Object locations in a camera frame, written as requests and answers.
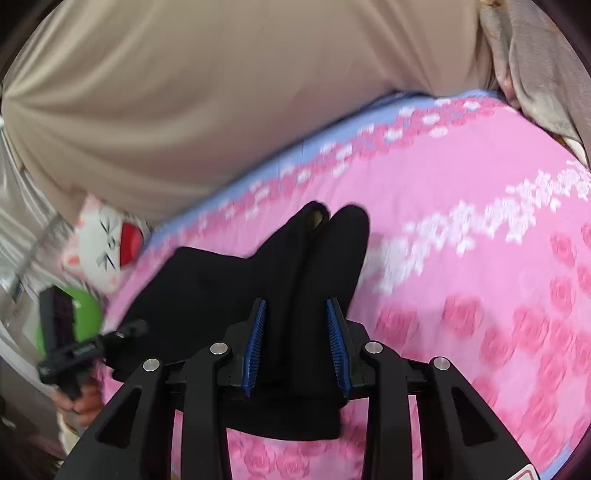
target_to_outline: bed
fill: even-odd
[[[179,246],[247,256],[311,200],[362,205],[371,234],[349,317],[407,358],[449,357],[549,480],[591,423],[590,194],[591,174],[495,93],[394,94],[162,226],[104,328]],[[120,384],[100,373],[107,401]],[[359,478],[366,409],[345,407],[334,441],[229,431],[234,478]],[[418,479],[415,406],[411,420]]]

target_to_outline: green round object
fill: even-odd
[[[74,302],[74,337],[83,342],[99,334],[103,325],[103,311],[96,299],[87,291],[79,288],[60,287]],[[37,350],[46,357],[41,322],[37,324]]]

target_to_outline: black garment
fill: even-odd
[[[344,405],[330,355],[326,300],[346,314],[369,236],[366,213],[355,206],[329,221],[309,203],[249,258],[179,248],[129,308],[123,322],[150,326],[107,364],[123,381],[146,358],[186,360],[220,341],[245,320],[255,298],[267,301],[261,363],[253,395],[225,400],[228,428],[286,440],[340,435]]]

